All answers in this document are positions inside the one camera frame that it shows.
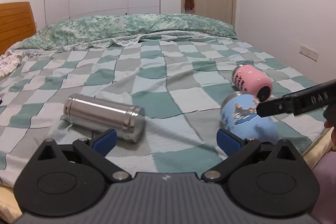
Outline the person's right hand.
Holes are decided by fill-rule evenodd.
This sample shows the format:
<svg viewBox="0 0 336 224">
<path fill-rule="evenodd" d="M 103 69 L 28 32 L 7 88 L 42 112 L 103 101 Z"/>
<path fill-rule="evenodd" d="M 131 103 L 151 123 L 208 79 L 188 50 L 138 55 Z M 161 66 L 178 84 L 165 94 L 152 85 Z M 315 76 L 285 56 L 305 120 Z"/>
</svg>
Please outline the person's right hand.
<svg viewBox="0 0 336 224">
<path fill-rule="evenodd" d="M 331 129 L 331 141 L 333 142 L 333 145 L 336 146 L 336 129 L 329 121 L 326 121 L 324 123 L 324 127 L 327 129 Z"/>
</svg>

